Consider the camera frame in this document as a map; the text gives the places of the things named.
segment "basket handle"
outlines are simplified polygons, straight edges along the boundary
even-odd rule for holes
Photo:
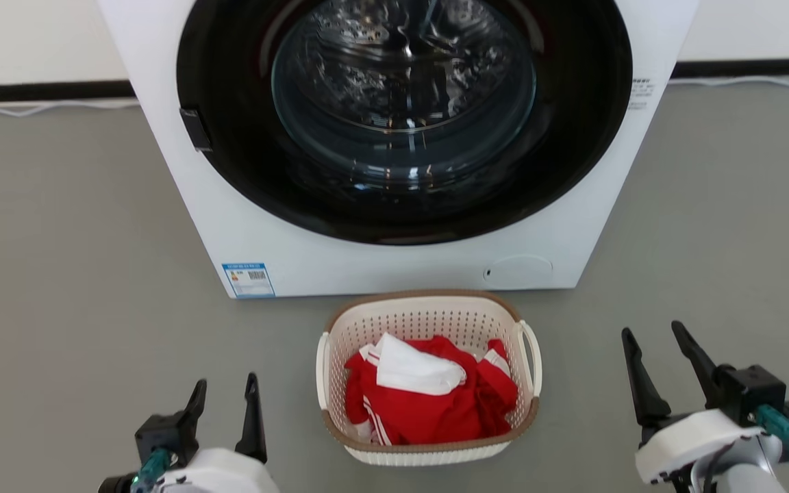
[[[318,392],[318,406],[322,411],[328,409],[328,361],[331,353],[329,334],[323,333],[318,340],[316,351],[316,391]]]
[[[531,349],[531,362],[535,365],[535,371],[531,374],[531,380],[534,384],[535,397],[541,395],[541,384],[544,381],[544,368],[541,365],[541,346],[538,344],[538,338],[535,337],[534,331],[531,330],[525,320],[520,320],[517,324],[517,330],[520,334],[520,342],[525,339],[529,340],[529,349]]]

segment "white plastic basket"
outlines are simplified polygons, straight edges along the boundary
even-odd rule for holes
[[[382,446],[359,440],[345,414],[349,373],[342,366],[361,346],[376,343],[386,332],[405,340],[442,335],[474,355],[484,355],[489,340],[502,340],[519,387],[516,409],[507,415],[510,433],[439,445]],[[334,316],[318,341],[316,354],[318,405],[328,430],[356,459],[378,466],[454,464],[501,452],[525,433],[538,414],[541,381],[541,352],[535,334],[512,306],[482,291],[408,291],[357,300]]]

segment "white cable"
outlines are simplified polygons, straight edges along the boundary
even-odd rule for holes
[[[50,102],[7,102],[0,103],[0,115],[15,116],[15,118],[24,118],[24,116],[31,116],[54,108],[63,107],[79,107],[79,108],[94,108],[97,110],[121,110],[123,108],[132,108],[138,106],[138,101],[135,99],[116,99],[116,100],[103,100],[103,101],[50,101]]]
[[[789,87],[789,79],[780,77],[769,77],[766,75],[751,75],[745,77],[732,77],[720,79],[671,79],[670,85],[699,85],[705,87],[721,87],[732,84],[745,84],[746,82],[766,82],[767,84],[777,84]]]

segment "white wall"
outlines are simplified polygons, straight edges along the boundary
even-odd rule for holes
[[[680,59],[764,58],[789,58],[789,0],[703,0]],[[95,0],[0,0],[0,84],[125,78]]]

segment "washing machine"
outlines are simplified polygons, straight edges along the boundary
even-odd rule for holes
[[[99,0],[233,299],[573,288],[698,0]]]

